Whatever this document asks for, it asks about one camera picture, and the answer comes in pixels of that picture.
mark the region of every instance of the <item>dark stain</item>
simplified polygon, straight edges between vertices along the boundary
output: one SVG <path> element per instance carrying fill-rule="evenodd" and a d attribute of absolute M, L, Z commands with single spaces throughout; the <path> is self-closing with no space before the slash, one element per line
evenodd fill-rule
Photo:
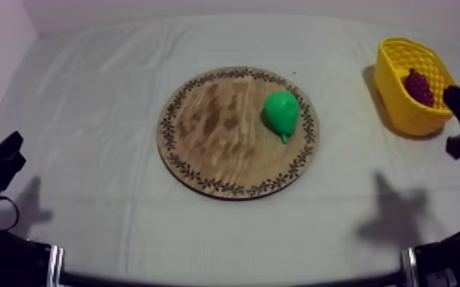
<path fill-rule="evenodd" d="M 238 124 L 239 118 L 237 118 L 236 114 L 233 114 L 230 118 L 227 118 L 224 123 L 225 127 L 229 131 L 232 130 L 234 127 L 237 127 Z"/>
<path fill-rule="evenodd" d="M 230 111 L 235 111 L 235 108 L 237 108 L 237 95 L 236 94 L 232 95 L 232 102 L 230 103 L 228 109 Z"/>
<path fill-rule="evenodd" d="M 219 140 L 217 138 L 214 138 L 210 144 L 210 147 L 215 147 L 219 144 Z"/>
<path fill-rule="evenodd" d="M 232 84 L 232 88 L 234 88 L 234 91 L 237 93 L 244 93 L 248 89 L 248 84 L 246 82 L 236 82 Z"/>
<path fill-rule="evenodd" d="M 242 143 L 237 143 L 235 147 L 232 148 L 232 154 L 237 153 L 241 147 L 242 147 Z"/>
<path fill-rule="evenodd" d="M 212 85 L 207 89 L 207 92 L 205 93 L 205 95 L 207 95 L 207 97 L 209 97 L 209 98 L 213 98 L 214 95 L 215 95 L 215 91 L 218 90 L 218 86 L 219 86 L 219 84 L 212 84 Z"/>
<path fill-rule="evenodd" d="M 214 110 L 219 110 L 218 98 L 216 98 L 216 97 L 210 98 L 209 105 L 207 106 L 207 111 L 208 112 L 211 112 L 211 111 L 214 111 Z"/>
<path fill-rule="evenodd" d="M 225 146 L 223 147 L 223 158 L 228 159 L 228 151 L 230 150 L 230 143 L 225 143 Z"/>
<path fill-rule="evenodd" d="M 186 126 L 183 125 L 182 120 L 178 122 L 178 129 L 180 130 L 180 138 L 186 137 L 186 135 L 189 133 L 186 129 Z"/>
<path fill-rule="evenodd" d="M 250 147 L 249 149 L 246 150 L 245 152 L 245 160 L 249 159 L 250 157 L 253 157 L 255 155 L 255 149 Z"/>
<path fill-rule="evenodd" d="M 194 121 L 196 123 L 199 122 L 199 120 L 202 119 L 202 113 L 200 111 L 196 111 L 193 116 L 191 117 L 191 121 Z"/>
<path fill-rule="evenodd" d="M 219 122 L 219 109 L 213 110 L 209 117 L 205 120 L 205 125 L 203 126 L 203 133 L 206 136 L 209 136 L 215 128 L 218 126 Z"/>

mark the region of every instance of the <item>green pear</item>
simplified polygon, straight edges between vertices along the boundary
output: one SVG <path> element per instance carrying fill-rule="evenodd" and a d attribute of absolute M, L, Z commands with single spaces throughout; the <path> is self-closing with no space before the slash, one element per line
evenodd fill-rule
<path fill-rule="evenodd" d="M 274 92 L 266 99 L 264 113 L 270 127 L 282 137 L 285 144 L 287 137 L 294 133 L 300 116 L 296 97 L 289 92 Z"/>

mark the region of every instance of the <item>round wooden board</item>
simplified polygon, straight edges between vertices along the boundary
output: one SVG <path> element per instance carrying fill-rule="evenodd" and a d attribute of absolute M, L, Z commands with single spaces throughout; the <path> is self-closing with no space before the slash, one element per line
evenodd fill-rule
<path fill-rule="evenodd" d="M 287 144 L 261 120 L 272 92 L 291 92 L 300 104 Z M 214 69 L 174 92 L 160 115 L 157 145 L 173 175 L 214 198 L 260 198 L 305 171 L 319 142 L 309 98 L 274 73 L 249 67 Z"/>

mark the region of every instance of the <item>purple grapes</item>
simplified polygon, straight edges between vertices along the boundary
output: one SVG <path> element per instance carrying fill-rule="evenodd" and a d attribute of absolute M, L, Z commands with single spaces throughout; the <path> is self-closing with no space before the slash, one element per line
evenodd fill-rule
<path fill-rule="evenodd" d="M 423 74 L 418 73 L 415 69 L 410 69 L 410 74 L 405 78 L 403 85 L 413 99 L 430 108 L 433 107 L 435 103 L 433 93 Z"/>

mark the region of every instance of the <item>cable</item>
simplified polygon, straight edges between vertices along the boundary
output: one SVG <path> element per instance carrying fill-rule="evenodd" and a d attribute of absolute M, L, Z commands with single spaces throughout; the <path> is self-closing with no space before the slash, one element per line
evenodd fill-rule
<path fill-rule="evenodd" d="M 10 198 L 8 198 L 7 196 L 0 196 L 0 200 L 6 200 L 8 202 L 10 202 L 12 204 L 12 206 L 15 208 L 15 212 L 16 212 L 16 218 L 15 218 L 15 222 L 8 228 L 5 228 L 5 229 L 0 229 L 0 232 L 1 231 L 9 231 L 11 230 L 14 226 L 18 225 L 18 222 L 20 221 L 20 211 L 18 210 L 18 206 L 15 204 L 15 202 L 13 202 Z"/>

